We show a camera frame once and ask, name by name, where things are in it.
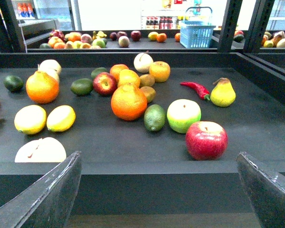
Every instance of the orange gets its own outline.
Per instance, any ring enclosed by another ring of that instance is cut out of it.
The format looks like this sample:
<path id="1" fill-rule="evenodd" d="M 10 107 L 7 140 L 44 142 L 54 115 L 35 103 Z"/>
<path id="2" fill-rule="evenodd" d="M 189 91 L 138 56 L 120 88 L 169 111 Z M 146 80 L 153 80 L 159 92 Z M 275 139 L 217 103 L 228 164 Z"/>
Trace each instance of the orange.
<path id="1" fill-rule="evenodd" d="M 180 32 L 176 33 L 174 38 L 176 42 L 179 42 L 181 40 L 181 33 Z"/>
<path id="2" fill-rule="evenodd" d="M 156 37 L 156 40 L 159 43 L 165 42 L 166 39 L 167 39 L 167 35 L 165 33 L 160 33 Z"/>
<path id="3" fill-rule="evenodd" d="M 81 40 L 81 35 L 78 33 L 78 32 L 70 32 L 68 35 L 67 35 L 67 40 L 68 41 L 80 41 Z"/>
<path id="4" fill-rule="evenodd" d="M 127 121 L 136 120 L 146 111 L 147 98 L 134 84 L 125 84 L 114 91 L 111 108 L 118 118 Z"/>
<path id="5" fill-rule="evenodd" d="M 58 96 L 59 84 L 47 73 L 36 71 L 27 79 L 26 91 L 32 101 L 38 104 L 47 104 Z"/>
<path id="6" fill-rule="evenodd" d="M 66 44 L 64 42 L 58 42 L 54 45 L 54 49 L 64 49 Z"/>
<path id="7" fill-rule="evenodd" d="M 125 64 L 115 64 L 114 66 L 111 67 L 110 74 L 113 75 L 118 82 L 119 81 L 119 73 L 124 69 L 129 69 L 129 67 Z"/>
<path id="8" fill-rule="evenodd" d="M 48 43 L 52 48 L 54 48 L 54 45 L 55 45 L 56 43 L 61 43 L 61 42 L 63 42 L 63 40 L 60 39 L 59 37 L 51 37 L 51 38 L 48 40 L 47 43 Z"/>
<path id="9" fill-rule="evenodd" d="M 138 74 L 129 69 L 124 69 L 119 74 L 118 87 L 123 86 L 127 83 L 133 83 L 135 86 L 139 87 L 141 79 Z"/>
<path id="10" fill-rule="evenodd" d="M 165 82 L 170 76 L 170 66 L 163 61 L 156 61 L 150 64 L 149 74 L 155 79 L 155 82 Z"/>

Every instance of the green lime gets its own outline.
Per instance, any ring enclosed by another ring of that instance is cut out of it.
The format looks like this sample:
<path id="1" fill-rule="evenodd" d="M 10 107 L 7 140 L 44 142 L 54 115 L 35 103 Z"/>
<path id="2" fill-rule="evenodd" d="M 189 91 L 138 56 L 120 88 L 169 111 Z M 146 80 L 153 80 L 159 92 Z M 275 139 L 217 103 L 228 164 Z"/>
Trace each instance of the green lime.
<path id="1" fill-rule="evenodd" d="M 43 43 L 40 44 L 39 46 L 40 49 L 48 49 L 48 48 L 52 48 L 48 43 Z"/>
<path id="2" fill-rule="evenodd" d="M 71 85 L 71 91 L 77 96 L 89 95 L 93 90 L 93 81 L 89 78 L 81 78 L 74 81 Z"/>
<path id="3" fill-rule="evenodd" d="M 145 111 L 143 120 L 148 131 L 157 132 L 165 125 L 166 112 L 160 105 L 152 104 Z"/>
<path id="4" fill-rule="evenodd" d="M 92 80 L 94 80 L 94 78 L 96 78 L 97 75 L 99 75 L 100 73 L 102 72 L 107 72 L 109 73 L 108 69 L 107 68 L 104 68 L 104 67 L 98 67 L 96 69 L 94 69 L 91 73 L 91 78 Z"/>
<path id="5" fill-rule="evenodd" d="M 23 80 L 18 76 L 7 76 L 5 77 L 4 87 L 10 90 L 11 92 L 18 92 L 23 88 Z"/>

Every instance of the refrigerator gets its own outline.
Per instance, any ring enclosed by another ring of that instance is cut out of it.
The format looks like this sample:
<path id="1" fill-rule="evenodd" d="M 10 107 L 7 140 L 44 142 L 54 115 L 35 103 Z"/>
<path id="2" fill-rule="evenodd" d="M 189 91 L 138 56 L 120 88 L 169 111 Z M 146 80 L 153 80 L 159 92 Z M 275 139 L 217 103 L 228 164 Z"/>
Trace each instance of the refrigerator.
<path id="1" fill-rule="evenodd" d="M 76 0 L 11 1 L 17 19 L 57 19 L 59 21 L 59 29 L 62 31 L 81 30 L 79 8 Z"/>

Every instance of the red apple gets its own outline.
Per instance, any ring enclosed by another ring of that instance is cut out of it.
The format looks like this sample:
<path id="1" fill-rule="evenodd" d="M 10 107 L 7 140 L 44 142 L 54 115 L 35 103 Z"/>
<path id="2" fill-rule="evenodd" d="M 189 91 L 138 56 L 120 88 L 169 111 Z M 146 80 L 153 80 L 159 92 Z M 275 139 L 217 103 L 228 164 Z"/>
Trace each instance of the red apple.
<path id="1" fill-rule="evenodd" d="M 131 32 L 131 38 L 133 41 L 139 41 L 141 37 L 142 37 L 142 34 L 140 31 L 135 30 Z"/>
<path id="2" fill-rule="evenodd" d="M 117 33 L 116 32 L 111 32 L 110 38 L 111 38 L 112 41 L 117 40 Z"/>
<path id="3" fill-rule="evenodd" d="M 225 129 L 215 122 L 197 121 L 185 136 L 189 154 L 196 160 L 215 160 L 227 149 L 228 136 Z"/>
<path id="4" fill-rule="evenodd" d="M 117 80 L 113 75 L 102 72 L 94 78 L 93 87 L 98 94 L 109 96 L 117 89 Z"/>
<path id="5" fill-rule="evenodd" d="M 241 30 L 236 30 L 236 31 L 234 32 L 234 36 L 239 35 L 239 34 L 244 35 L 244 32 L 241 31 Z"/>
<path id="6" fill-rule="evenodd" d="M 119 37 L 122 37 L 122 36 L 128 36 L 128 34 L 126 33 L 126 32 L 122 32 L 122 31 L 119 31 L 118 33 L 117 33 L 117 40 L 119 40 Z"/>

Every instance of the fruit stem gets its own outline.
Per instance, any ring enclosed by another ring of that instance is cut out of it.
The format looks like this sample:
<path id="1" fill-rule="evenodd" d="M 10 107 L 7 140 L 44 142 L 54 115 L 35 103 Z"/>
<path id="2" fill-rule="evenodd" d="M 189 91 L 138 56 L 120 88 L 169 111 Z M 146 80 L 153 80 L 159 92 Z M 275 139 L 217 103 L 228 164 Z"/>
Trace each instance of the fruit stem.
<path id="1" fill-rule="evenodd" d="M 146 52 L 144 52 L 144 53 L 142 54 L 142 56 L 139 58 L 139 61 L 141 61 L 143 55 L 144 55 L 144 54 L 147 54 L 148 52 L 149 52 L 148 50 L 147 50 Z"/>

